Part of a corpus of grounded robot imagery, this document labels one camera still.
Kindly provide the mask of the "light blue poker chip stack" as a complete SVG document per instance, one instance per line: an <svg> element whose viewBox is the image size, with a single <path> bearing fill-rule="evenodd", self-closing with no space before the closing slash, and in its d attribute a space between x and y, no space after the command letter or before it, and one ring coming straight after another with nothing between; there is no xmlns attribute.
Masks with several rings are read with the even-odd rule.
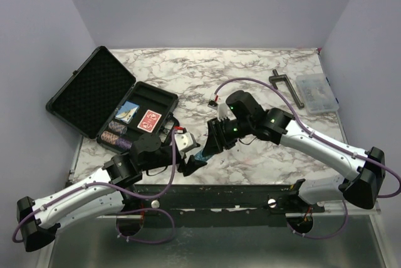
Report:
<svg viewBox="0 0 401 268"><path fill-rule="evenodd" d="M194 159L197 160L197 161L200 161L200 162L207 162L209 160L209 157L203 156L202 152L203 152L202 150L197 152L194 155Z"/></svg>

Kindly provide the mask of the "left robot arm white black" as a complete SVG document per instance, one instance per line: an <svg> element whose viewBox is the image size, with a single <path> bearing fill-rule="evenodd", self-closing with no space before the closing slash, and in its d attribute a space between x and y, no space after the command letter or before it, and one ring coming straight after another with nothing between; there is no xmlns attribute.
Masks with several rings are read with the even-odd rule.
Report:
<svg viewBox="0 0 401 268"><path fill-rule="evenodd" d="M190 132L173 133L171 142L163 145L158 135L146 133L132 143L129 151L115 155L83 180L47 197L21 198L17 202L18 226L13 242L22 243L26 252L33 252L52 243L57 232L74 222L120 211L131 215L143 200L150 201L152 209L158 209L159 198L167 193L172 182L153 195L130 190L144 172L171 167L172 173L189 176L208 161L201 152L186 155L199 147Z"/></svg>

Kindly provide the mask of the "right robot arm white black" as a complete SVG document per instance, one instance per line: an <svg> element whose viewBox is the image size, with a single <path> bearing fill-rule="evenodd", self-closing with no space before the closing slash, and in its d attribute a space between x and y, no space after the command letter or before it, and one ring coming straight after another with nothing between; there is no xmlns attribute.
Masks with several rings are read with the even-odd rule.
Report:
<svg viewBox="0 0 401 268"><path fill-rule="evenodd" d="M203 157L229 150L239 139L253 135L261 141L298 150L337 171L334 177L297 181L296 193L288 197L292 211L301 213L310 205L332 200L346 200L361 209L374 207L385 178L385 154L381 149L364 150L334 140L298 123L286 111L264 110L243 90L231 94L226 105L235 118L208 121Z"/></svg>

